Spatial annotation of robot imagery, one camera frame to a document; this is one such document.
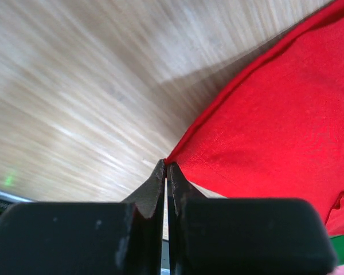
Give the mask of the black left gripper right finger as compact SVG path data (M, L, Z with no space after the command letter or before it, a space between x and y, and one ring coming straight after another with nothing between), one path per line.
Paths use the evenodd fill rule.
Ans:
M171 274L328 274L337 255L315 209L295 198L207 198L169 165Z

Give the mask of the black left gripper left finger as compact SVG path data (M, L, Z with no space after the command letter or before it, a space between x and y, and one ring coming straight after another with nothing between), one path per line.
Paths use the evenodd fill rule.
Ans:
M0 215L0 274L159 274L165 163L121 202L21 202Z

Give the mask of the red t-shirt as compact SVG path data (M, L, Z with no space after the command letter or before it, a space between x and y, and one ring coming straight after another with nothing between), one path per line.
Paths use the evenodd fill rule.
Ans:
M344 234L344 1L237 75L166 162L225 197L307 200Z

